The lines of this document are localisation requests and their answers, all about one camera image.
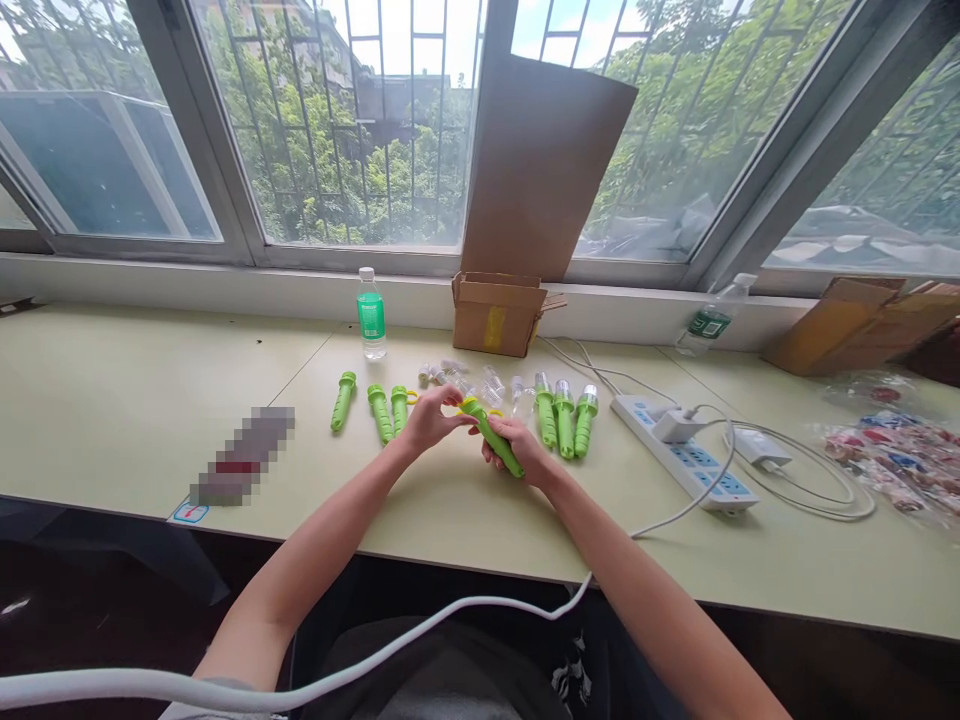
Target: green label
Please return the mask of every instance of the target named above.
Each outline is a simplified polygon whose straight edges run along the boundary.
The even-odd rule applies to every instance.
[[[383,298],[374,293],[357,298],[357,313],[360,316],[360,334],[364,340],[379,340],[387,334],[383,321]]]
[[[687,332],[706,340],[714,340],[720,337],[729,324],[730,318],[723,315],[710,315],[701,310],[690,321]]]

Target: plastic water bottle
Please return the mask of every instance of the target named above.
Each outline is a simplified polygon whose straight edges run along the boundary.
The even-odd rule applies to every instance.
[[[364,357],[379,360],[387,354],[387,325],[383,315],[383,295],[374,280],[373,268],[360,268],[357,314]]]
[[[744,301],[750,295],[750,286],[756,281],[756,275],[739,273],[732,283],[714,295],[710,302],[697,311],[677,340],[674,345],[677,352],[688,357],[697,357],[709,350],[740,312]]]

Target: window pane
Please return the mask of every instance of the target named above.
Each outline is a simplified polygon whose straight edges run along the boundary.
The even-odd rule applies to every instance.
[[[10,193],[0,186],[0,228],[4,230],[36,230],[33,223],[23,214],[20,206],[10,197]]]
[[[914,81],[764,267],[960,276],[960,40]]]
[[[521,3],[513,52],[583,19],[573,66],[639,89],[575,255],[687,262],[850,4],[556,0],[547,28],[550,0]]]
[[[61,233],[219,240],[122,0],[0,3],[0,152]]]
[[[457,249],[480,0],[192,5],[268,242]]]

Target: white cable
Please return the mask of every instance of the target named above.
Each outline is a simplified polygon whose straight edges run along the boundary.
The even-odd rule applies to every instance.
[[[583,356],[586,359],[586,362],[580,362],[579,360],[576,360],[575,358],[570,357],[563,350],[557,347],[555,343],[548,340],[547,338],[541,337],[540,339],[543,340],[545,343],[547,343],[550,347],[552,347],[554,350],[560,353],[560,355],[565,357],[567,360],[569,360],[573,364],[593,370],[596,376],[600,378],[602,382],[606,383],[607,386],[617,395],[622,395],[623,393],[620,391],[620,389],[616,385],[613,384],[612,381],[610,381],[608,378],[605,378],[601,373],[612,373],[614,375],[622,375],[623,377],[633,380],[638,385],[642,385],[648,390],[652,390],[653,392],[657,393],[661,397],[668,399],[674,405],[679,405],[679,403],[676,400],[674,400],[672,397],[670,397],[666,393],[661,392],[660,390],[658,390],[657,388],[651,385],[648,385],[644,382],[637,380],[632,375],[628,375],[627,373],[620,372],[619,370],[609,370],[607,368],[597,367],[596,365],[593,364],[593,360],[590,358],[590,354],[587,352],[587,349],[583,346],[583,343],[581,343],[579,340],[574,340],[573,338],[562,338],[564,340],[570,340],[571,342],[576,343],[577,347],[580,348],[580,352],[583,353]],[[713,405],[707,405],[707,404],[696,405],[692,410],[688,410],[687,413],[689,413],[692,417],[692,415],[695,414],[697,410],[703,407],[712,408],[713,410],[716,410],[721,415],[723,415],[724,418],[726,418],[726,414],[722,410],[714,407]],[[847,506],[852,506],[854,504],[856,499],[856,493],[854,492],[853,484],[851,483],[851,481],[845,475],[843,475],[839,470],[837,470],[836,467],[830,462],[828,458],[825,458],[823,455],[821,455],[819,452],[817,452],[810,446],[800,442],[799,440],[795,440],[789,435],[778,432],[777,430],[773,430],[772,428],[763,427],[762,425],[756,425],[755,423],[749,423],[742,420],[734,420],[733,424],[738,427],[751,428],[753,430],[759,430],[760,432],[767,433],[768,435],[772,435],[776,438],[779,438],[781,441],[787,443],[788,445],[793,445],[793,447],[799,449],[801,452],[806,453],[808,456],[813,458],[816,462],[820,463],[820,466],[825,468],[827,472],[833,475],[833,477],[835,477],[837,480],[840,481],[841,486],[844,488],[844,491],[846,492],[846,497],[842,500],[837,500],[835,498],[830,498],[825,495],[821,495],[820,493],[817,493],[814,490],[810,490],[809,488],[805,488],[804,486],[800,485],[798,482],[788,477],[786,473],[781,473],[783,479],[786,482],[790,483],[791,485],[793,485],[799,490],[802,490],[805,493],[813,495],[814,497],[818,497],[821,500],[825,500],[827,502],[833,502],[838,505],[847,505]],[[732,449],[732,445],[730,441],[727,439],[727,437],[729,437],[729,434],[724,438],[726,440],[727,447]],[[867,492],[866,490],[863,490],[862,488],[861,488],[861,494],[864,498],[866,498],[866,503],[867,503],[866,507],[863,508],[862,510],[851,509],[850,511],[843,511],[839,508],[838,509],[822,508],[822,507],[818,507],[817,505],[810,505],[801,500],[797,500],[796,498],[792,498],[789,495],[784,495],[783,493],[779,492],[773,487],[770,487],[770,485],[768,485],[759,477],[757,477],[753,472],[750,471],[749,468],[744,467],[744,471],[747,473],[747,475],[750,476],[750,478],[754,482],[757,483],[757,485],[762,487],[771,495],[774,495],[779,499],[783,500],[785,503],[793,505],[797,509],[802,510],[804,512],[820,515],[821,517],[826,517],[831,520],[839,520],[839,521],[847,521],[847,522],[862,520],[863,518],[866,518],[872,515],[874,510],[876,510],[876,503],[874,502],[873,496],[870,495],[870,493]]]
[[[620,372],[619,370],[611,370],[609,368],[597,367],[596,365],[593,364],[593,361],[590,359],[590,353],[587,352],[587,349],[583,346],[583,343],[581,343],[579,340],[574,340],[573,338],[567,338],[567,337],[560,338],[561,340],[569,340],[570,342],[576,343],[577,347],[580,348],[580,352],[583,353],[583,356],[584,358],[586,358],[587,362],[581,362],[579,360],[576,360],[575,358],[570,357],[563,350],[557,347],[557,344],[554,343],[552,340],[548,340],[545,337],[541,337],[540,339],[543,340],[547,345],[552,347],[554,350],[556,350],[558,353],[560,353],[560,355],[562,355],[567,360],[572,362],[574,365],[579,365],[580,367],[585,367],[588,370],[593,370],[596,373],[597,377],[600,378],[600,381],[605,383],[607,387],[609,387],[617,395],[623,395],[623,393],[620,391],[620,388],[614,385],[612,380],[610,380],[607,377],[604,377],[600,373],[602,372],[610,373],[611,375],[619,375],[621,377],[627,378],[628,380],[633,380],[637,385],[641,385],[645,387],[647,390],[650,390],[651,392],[655,392],[657,395],[659,395],[660,397],[666,398],[674,405],[679,405],[679,403],[676,400],[674,400],[672,397],[667,395],[662,390],[658,390],[652,385],[647,385],[647,383],[643,382],[642,380],[637,380],[633,375],[630,375],[625,372]]]
[[[676,401],[669,395],[666,395],[656,388],[640,382],[636,378],[622,373],[618,370],[604,370],[593,366],[590,355],[583,345],[574,340],[583,352],[589,365],[574,360],[565,352],[560,350],[549,340],[544,339],[557,352],[566,357],[571,362],[590,368],[596,372],[603,382],[612,387],[614,392],[621,394],[612,381],[604,378],[600,371],[609,372],[615,375],[623,375],[633,380],[639,385],[643,385],[649,390],[662,395],[676,404]],[[665,525],[676,522],[684,515],[696,508],[710,491],[720,482],[724,474],[730,468],[733,462],[733,456],[736,451],[736,437],[734,435],[733,421],[726,416],[723,411],[707,405],[723,415],[723,421],[727,424],[727,443],[730,447],[727,459],[723,463],[720,472],[710,485],[703,489],[703,492],[690,503],[688,503],[679,512],[671,515],[665,520],[647,525],[640,530],[630,534],[630,537],[637,539],[653,530],[662,528]],[[70,700],[88,700],[94,698],[118,698],[118,697],[138,697],[150,698],[153,700],[164,700],[167,702],[179,702],[187,705],[209,710],[222,710],[232,712],[264,713],[264,712],[282,712],[290,710],[301,705],[316,700],[318,697],[326,695],[339,687],[353,682],[354,680],[366,675],[368,672],[379,666],[390,658],[394,653],[406,647],[417,638],[421,637],[448,617],[466,607],[476,605],[492,605],[498,607],[512,608],[514,610],[523,610],[524,612],[538,615],[547,620],[556,620],[565,615],[583,598],[593,579],[593,573],[587,575],[576,594],[568,602],[558,607],[556,610],[547,611],[535,605],[512,600],[510,598],[494,596],[474,596],[461,598],[456,602],[450,603],[436,615],[424,620],[416,627],[408,630],[393,642],[384,646],[366,660],[345,668],[339,672],[321,678],[310,685],[305,685],[297,690],[288,692],[257,692],[253,690],[238,690],[235,688],[223,687],[213,683],[196,680],[185,675],[163,672],[161,670],[142,670],[130,668],[103,668],[96,670],[67,670],[61,672],[38,673],[34,675],[22,675],[19,677],[0,678],[0,710],[13,710],[20,707],[29,707],[32,705],[42,705],[54,702],[67,702]]]
[[[798,510],[802,510],[803,512],[808,512],[813,515],[819,515],[821,517],[825,517],[830,520],[837,520],[841,522],[853,522],[856,520],[862,520],[872,515],[874,511],[877,509],[877,504],[874,501],[873,496],[868,491],[866,491],[863,488],[859,488],[859,486],[857,486],[852,480],[850,480],[846,475],[844,475],[843,472],[838,470],[829,458],[824,457],[821,453],[817,452],[814,448],[810,447],[806,443],[800,442],[799,440],[796,440],[795,438],[792,438],[789,435],[786,435],[772,428],[763,427],[762,425],[757,425],[755,423],[744,422],[742,420],[734,420],[733,424],[737,427],[748,428],[751,430],[758,430],[762,433],[766,433],[767,435],[771,435],[776,439],[780,440],[781,442],[787,443],[788,445],[792,445],[794,448],[800,450],[802,453],[804,453],[805,455],[807,455],[808,457],[812,458],[814,461],[819,463],[822,468],[824,468],[830,475],[832,475],[840,483],[840,485],[844,489],[846,497],[842,499],[837,499],[837,498],[828,497],[826,495],[822,495],[818,492],[815,492],[813,490],[810,490],[809,488],[804,487],[800,483],[790,478],[785,472],[781,471],[778,474],[783,478],[783,480],[790,483],[791,485],[796,487],[798,490],[802,490],[803,492],[809,495],[813,495],[814,497],[818,497],[821,500],[825,500],[827,502],[836,503],[837,505],[841,505],[841,506],[847,506],[847,508],[849,509],[820,507],[819,505],[811,505],[809,503],[803,502],[802,500],[797,500],[796,498],[792,498],[789,495],[784,495],[782,492],[780,492],[776,488],[771,487],[769,484],[767,484],[764,480],[758,477],[757,474],[752,472],[750,468],[747,467],[746,463],[741,464],[741,468],[747,473],[747,475],[749,475],[750,478],[755,483],[757,483],[757,485],[762,487],[771,495],[778,497],[780,500],[783,500],[785,503],[793,505],[795,508],[797,508]],[[855,510],[852,507],[856,502],[857,488],[859,488],[860,490],[860,493],[859,493],[860,496],[865,498],[866,500],[866,506],[860,510]]]

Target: window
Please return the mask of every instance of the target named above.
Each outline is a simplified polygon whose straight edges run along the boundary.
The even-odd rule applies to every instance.
[[[765,268],[960,276],[960,40],[803,213]]]
[[[949,0],[0,0],[0,249],[449,278],[513,52],[638,90],[567,282],[957,277],[958,33]]]
[[[513,50],[638,88],[576,256],[686,263],[850,0],[537,0]]]
[[[266,241],[462,241],[480,0],[191,0]]]
[[[0,187],[0,229],[35,230],[33,223],[23,214],[20,206],[14,202],[4,188]]]
[[[221,241],[123,2],[0,4],[0,154],[54,232]]]

